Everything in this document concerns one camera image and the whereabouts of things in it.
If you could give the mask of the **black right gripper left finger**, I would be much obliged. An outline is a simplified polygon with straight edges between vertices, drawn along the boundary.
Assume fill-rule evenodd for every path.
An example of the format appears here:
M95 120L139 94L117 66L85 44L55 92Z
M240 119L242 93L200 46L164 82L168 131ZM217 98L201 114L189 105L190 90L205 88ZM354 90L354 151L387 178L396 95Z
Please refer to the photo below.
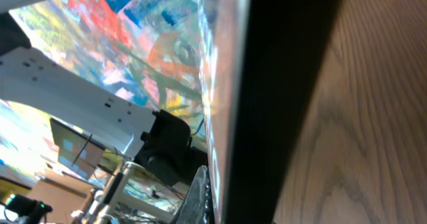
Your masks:
M189 191L171 224L214 224L213 197L209 169L198 168Z

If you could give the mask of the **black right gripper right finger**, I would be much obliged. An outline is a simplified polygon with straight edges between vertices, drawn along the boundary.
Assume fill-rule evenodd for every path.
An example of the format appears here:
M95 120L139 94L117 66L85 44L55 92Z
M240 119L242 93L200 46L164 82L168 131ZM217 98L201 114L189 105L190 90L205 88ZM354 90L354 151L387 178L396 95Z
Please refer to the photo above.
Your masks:
M271 223L341 0L250 0L223 223Z

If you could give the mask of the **gold smartphone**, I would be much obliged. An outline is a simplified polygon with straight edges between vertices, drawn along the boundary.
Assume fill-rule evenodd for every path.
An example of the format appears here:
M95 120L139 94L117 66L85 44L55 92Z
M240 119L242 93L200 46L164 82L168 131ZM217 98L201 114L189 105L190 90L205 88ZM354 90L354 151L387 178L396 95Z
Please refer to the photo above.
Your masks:
M225 223L250 0L199 0L199 79L214 220Z

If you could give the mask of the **dark computer monitor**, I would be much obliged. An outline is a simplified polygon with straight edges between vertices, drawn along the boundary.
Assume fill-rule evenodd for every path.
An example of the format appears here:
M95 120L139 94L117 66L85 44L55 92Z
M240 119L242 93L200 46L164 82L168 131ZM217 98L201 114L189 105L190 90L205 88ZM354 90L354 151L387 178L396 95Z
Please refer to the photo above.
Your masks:
M53 142L59 148L58 162L83 179L89 180L99 165L105 148L85 135L50 118Z

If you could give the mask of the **white metal stand frame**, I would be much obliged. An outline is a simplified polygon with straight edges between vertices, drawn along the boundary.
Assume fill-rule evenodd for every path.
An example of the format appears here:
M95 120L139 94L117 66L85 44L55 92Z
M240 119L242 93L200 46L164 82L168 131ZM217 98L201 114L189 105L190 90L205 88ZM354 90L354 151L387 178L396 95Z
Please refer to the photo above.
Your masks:
M117 169L88 206L72 213L74 223L169 223L181 193L132 162Z

